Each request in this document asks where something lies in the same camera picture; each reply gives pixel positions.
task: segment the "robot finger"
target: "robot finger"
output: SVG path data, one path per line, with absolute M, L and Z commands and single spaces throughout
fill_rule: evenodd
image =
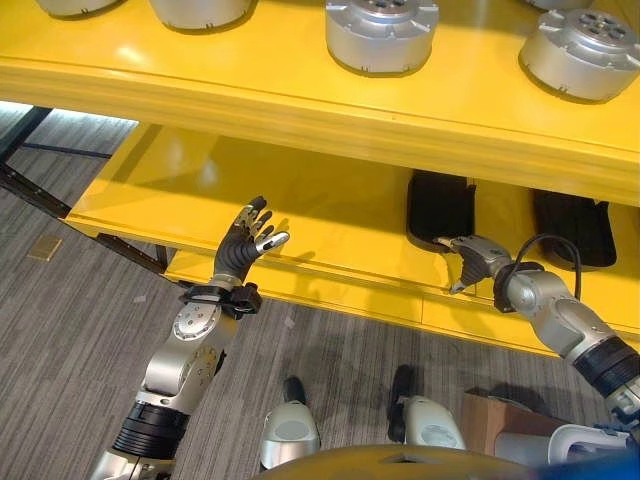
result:
M 289 234 L 287 232 L 278 232 L 270 237 L 264 238 L 256 243 L 256 250 L 260 255 L 268 250 L 279 247 L 289 240 Z

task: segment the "lower shelf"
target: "lower shelf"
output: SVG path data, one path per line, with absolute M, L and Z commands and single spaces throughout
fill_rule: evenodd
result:
M 180 250 L 167 276 L 207 282 L 218 242 L 240 208 L 263 194 L 291 241 L 251 275 L 265 294 L 462 338 L 544 352 L 530 326 L 497 315 L 490 282 L 452 298 L 457 255 L 405 234 L 411 170 L 171 127 L 140 125 L 66 222 Z M 478 181 L 476 232 L 515 256 L 535 231 L 531 192 Z M 611 205 L 618 262 L 583 276 L 583 300 L 613 328 L 640 338 L 640 210 Z M 573 274 L 528 257 L 573 284 Z
M 213 256 L 178 251 L 165 276 L 172 281 L 207 283 Z M 517 314 L 498 314 L 486 301 L 468 296 L 442 297 L 375 284 L 356 284 L 343 278 L 325 278 L 312 272 L 254 266 L 247 281 L 269 298 L 327 310 L 351 313 L 396 325 L 418 328 L 466 340 L 555 356 L 533 333 L 529 322 Z M 640 350 L 637 334 L 619 331 Z

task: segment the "black band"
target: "black band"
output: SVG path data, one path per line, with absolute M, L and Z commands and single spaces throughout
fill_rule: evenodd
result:
M 587 350 L 573 365 L 604 397 L 640 375 L 640 355 L 620 337 Z
M 189 415 L 165 407 L 136 402 L 127 415 L 113 448 L 140 457 L 170 460 L 175 456 Z

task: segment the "black cable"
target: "black cable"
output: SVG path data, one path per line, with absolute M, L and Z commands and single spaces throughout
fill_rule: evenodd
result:
M 566 238 L 561 237 L 560 235 L 553 235 L 552 233 L 540 233 L 538 235 L 534 235 L 529 240 L 527 240 L 524 243 L 524 245 L 522 245 L 522 248 L 518 252 L 518 256 L 516 257 L 516 261 L 513 264 L 511 271 L 507 275 L 507 278 L 505 278 L 504 280 L 504 286 L 502 287 L 504 289 L 504 291 L 502 292 L 504 295 L 504 298 L 508 298 L 507 286 L 509 285 L 509 282 L 511 281 L 513 276 L 518 271 L 518 267 L 522 263 L 523 257 L 527 254 L 529 250 L 531 250 L 531 248 L 536 243 L 540 242 L 541 240 L 547 240 L 547 239 L 556 240 L 557 242 L 562 243 L 565 247 L 569 249 L 569 253 L 571 254 L 571 259 L 573 260 L 573 267 L 574 267 L 574 270 L 576 271 L 576 286 L 575 286 L 573 296 L 576 297 L 577 300 L 580 300 L 580 294 L 582 293 L 582 261 L 580 260 L 580 251 L 578 250 L 578 247 L 576 247 L 575 244 L 570 240 L 567 240 Z

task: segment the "silver cylindrical actuator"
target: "silver cylindrical actuator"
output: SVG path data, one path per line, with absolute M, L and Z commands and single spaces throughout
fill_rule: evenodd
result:
M 339 62 L 363 72 L 416 70 L 429 58 L 438 18 L 431 0 L 329 0 L 327 46 Z

